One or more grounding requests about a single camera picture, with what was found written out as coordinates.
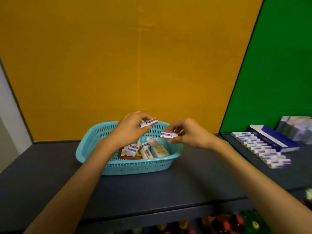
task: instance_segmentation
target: blue plastic basket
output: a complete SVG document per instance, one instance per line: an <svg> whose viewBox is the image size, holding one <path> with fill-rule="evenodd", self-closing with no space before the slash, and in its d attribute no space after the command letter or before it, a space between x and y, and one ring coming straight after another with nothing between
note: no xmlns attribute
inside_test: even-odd
<svg viewBox="0 0 312 234"><path fill-rule="evenodd" d="M92 126L80 141L76 150L76 158L81 163L84 163L92 150L95 148L96 143L109 135L117 125L117 121L103 122ZM146 141L146 137L160 137L169 124L159 121L157 124L152 125L150 131L144 134L141 138L142 142ZM168 144L166 140L159 138L163 143L166 150L172 154L166 157L158 157L153 159L143 160L125 160L117 157L117 150L105 166L102 175L128 175L137 173L150 173L162 171L169 168L173 160L179 157L183 151L183 144Z"/></svg>

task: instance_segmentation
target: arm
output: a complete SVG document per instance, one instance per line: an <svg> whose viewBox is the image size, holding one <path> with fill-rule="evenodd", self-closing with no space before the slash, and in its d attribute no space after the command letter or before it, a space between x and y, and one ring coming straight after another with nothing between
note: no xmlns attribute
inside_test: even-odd
<svg viewBox="0 0 312 234"><path fill-rule="evenodd" d="M182 136L169 143L185 143L193 147L215 151L243 187L248 198L274 233L309 233L312 230L312 212L279 185L241 157L232 146L209 133L193 119L178 119L166 128Z"/></svg>
<svg viewBox="0 0 312 234"><path fill-rule="evenodd" d="M123 118L110 135L99 141L84 164L47 204L24 233L74 233L104 166L120 147L136 142L150 130L138 128L141 119L152 119L140 111Z"/></svg>

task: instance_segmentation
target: basket rim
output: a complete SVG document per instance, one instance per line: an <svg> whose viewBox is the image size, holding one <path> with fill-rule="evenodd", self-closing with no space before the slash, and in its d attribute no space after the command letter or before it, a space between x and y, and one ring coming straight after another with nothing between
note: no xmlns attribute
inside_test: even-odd
<svg viewBox="0 0 312 234"><path fill-rule="evenodd" d="M85 135L83 136L82 140L80 141L77 149L76 149L76 159L81 162L84 163L86 161L86 158L82 156L82 147L85 144L88 136L93 132L93 130L98 127L99 125L103 126L105 124L111 124L111 123L118 123L118 121L110 121L110 122L101 122L98 124L95 124L94 126L92 126L91 128L89 128L89 130L87 131L87 133L85 133ZM143 162L155 162L155 161L163 161L163 160L170 160L170 159L175 159L177 157L179 157L181 155L183 151L183 144L179 143L177 144L177 152L166 156L166 157L157 157L157 158L152 158L152 159L140 159L140 160L117 160L117 161L108 161L107 165L117 165L117 164L126 164L126 163L143 163Z"/></svg>

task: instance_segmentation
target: green panel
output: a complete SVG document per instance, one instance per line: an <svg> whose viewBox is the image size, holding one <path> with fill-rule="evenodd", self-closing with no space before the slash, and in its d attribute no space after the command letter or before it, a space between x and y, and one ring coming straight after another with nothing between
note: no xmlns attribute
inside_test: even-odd
<svg viewBox="0 0 312 234"><path fill-rule="evenodd" d="M312 113L312 0L265 0L220 132Z"/></svg>

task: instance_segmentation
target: person's right hand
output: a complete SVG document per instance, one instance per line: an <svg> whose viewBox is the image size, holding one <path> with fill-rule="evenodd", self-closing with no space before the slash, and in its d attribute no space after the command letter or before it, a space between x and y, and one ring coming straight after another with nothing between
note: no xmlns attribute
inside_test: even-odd
<svg viewBox="0 0 312 234"><path fill-rule="evenodd" d="M175 120L165 129L165 132L179 133L182 129L184 132L181 132L178 137L169 139L168 143L184 143L193 147L215 150L224 142L191 118Z"/></svg>

